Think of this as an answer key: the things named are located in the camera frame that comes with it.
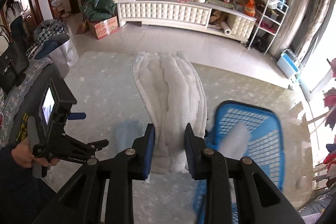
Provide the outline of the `person left hand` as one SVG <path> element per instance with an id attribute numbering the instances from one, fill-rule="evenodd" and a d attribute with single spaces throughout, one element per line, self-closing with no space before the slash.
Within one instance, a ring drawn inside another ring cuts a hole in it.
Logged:
<path id="1" fill-rule="evenodd" d="M 56 166 L 60 160 L 58 158 L 53 158 L 48 161 L 45 158 L 35 158 L 30 150 L 29 139 L 26 138 L 24 141 L 20 142 L 12 151 L 11 156 L 17 165 L 23 168 L 31 168 L 34 163 L 42 166 Z"/>

